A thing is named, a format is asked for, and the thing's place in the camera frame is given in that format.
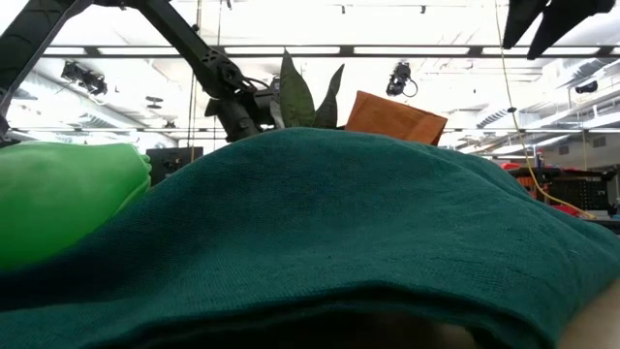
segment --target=teal fabric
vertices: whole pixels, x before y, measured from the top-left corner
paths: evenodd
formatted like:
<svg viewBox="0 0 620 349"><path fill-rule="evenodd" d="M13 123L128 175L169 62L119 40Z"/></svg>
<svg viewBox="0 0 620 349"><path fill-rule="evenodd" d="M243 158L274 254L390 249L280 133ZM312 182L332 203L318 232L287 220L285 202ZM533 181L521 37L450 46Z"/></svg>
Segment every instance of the teal fabric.
<svg viewBox="0 0 620 349"><path fill-rule="evenodd" d="M492 348L552 348L619 271L616 236L533 201L489 161L293 129L207 155L63 254L1 273L0 347L138 346L400 309Z"/></svg>

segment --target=yellow cable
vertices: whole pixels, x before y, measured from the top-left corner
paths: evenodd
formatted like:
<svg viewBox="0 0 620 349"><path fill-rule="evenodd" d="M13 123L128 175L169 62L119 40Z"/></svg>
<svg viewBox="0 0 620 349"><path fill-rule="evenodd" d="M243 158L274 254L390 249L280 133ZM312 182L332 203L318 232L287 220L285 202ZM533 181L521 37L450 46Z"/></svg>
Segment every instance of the yellow cable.
<svg viewBox="0 0 620 349"><path fill-rule="evenodd" d="M511 85L509 83L508 80L508 70L506 69L506 58L504 57L504 47L502 45L502 28L500 25L500 11L499 11L499 4L497 3L497 0L495 0L495 22L497 24L497 35L499 37L499 41L500 41L500 53L502 56L502 68L504 70L504 80L506 81L506 91L508 93L508 101L509 104L511 105L512 108L512 95L511 95ZM541 188L541 185L539 184L539 182L536 180L536 175L534 174L534 170L532 170L532 164L530 163L530 156L528 155L527 152L527 146L525 146L525 141L523 140L523 136L521 135L520 132L520 128L519 128L519 124L516 121L516 115L514 114L514 111L511 112L512 114L512 121L514 122L514 129L516 131L516 134L519 136L519 140L521 141L521 145L523 146L523 152L525 153L525 162L527 163L527 169L530 172L530 176L532 177L532 180L534 180L534 184L536 185L536 189L538 189L538 191L541 192L541 194L543 194L546 198L548 198L551 201L554 201L558 204L562 204L564 206L568 206L572 209L576 209L579 213L583 214L584 216L588 217L589 219L596 219L596 216L592 213L586 212L585 210L571 205L565 201L562 201L560 199L554 198L551 195L547 194L544 192L544 190Z"/></svg>

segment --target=green cloth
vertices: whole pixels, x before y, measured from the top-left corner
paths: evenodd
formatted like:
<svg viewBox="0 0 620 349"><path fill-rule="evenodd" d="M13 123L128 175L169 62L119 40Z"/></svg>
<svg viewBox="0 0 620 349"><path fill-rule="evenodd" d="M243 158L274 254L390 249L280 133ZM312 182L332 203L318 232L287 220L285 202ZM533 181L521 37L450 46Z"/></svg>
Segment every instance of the green cloth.
<svg viewBox="0 0 620 349"><path fill-rule="evenodd" d="M293 129L207 155L62 255L0 274L0 347L399 309L491 348L552 348L619 271L612 232L533 201L490 161Z"/></svg>

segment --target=black robotic arm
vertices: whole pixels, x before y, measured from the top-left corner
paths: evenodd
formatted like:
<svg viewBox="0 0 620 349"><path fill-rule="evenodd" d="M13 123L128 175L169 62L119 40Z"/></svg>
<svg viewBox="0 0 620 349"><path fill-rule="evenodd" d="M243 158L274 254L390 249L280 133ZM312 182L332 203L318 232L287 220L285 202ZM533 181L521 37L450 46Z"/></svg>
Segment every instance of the black robotic arm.
<svg viewBox="0 0 620 349"><path fill-rule="evenodd" d="M170 0L29 0L0 37L0 135L13 95L44 54L60 28L90 5L140 11L187 60L203 90L217 100L217 114L234 142L260 133L250 115L265 122L257 89L224 54L210 48L169 3Z"/></svg>

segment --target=green plastic object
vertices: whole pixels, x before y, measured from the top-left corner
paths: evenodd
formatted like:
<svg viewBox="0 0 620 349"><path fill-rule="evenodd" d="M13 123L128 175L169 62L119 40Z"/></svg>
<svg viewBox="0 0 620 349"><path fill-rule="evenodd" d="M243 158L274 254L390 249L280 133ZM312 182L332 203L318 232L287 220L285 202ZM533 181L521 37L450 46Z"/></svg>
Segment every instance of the green plastic object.
<svg viewBox="0 0 620 349"><path fill-rule="evenodd" d="M0 149L0 270L74 245L150 187L130 144L20 143Z"/></svg>

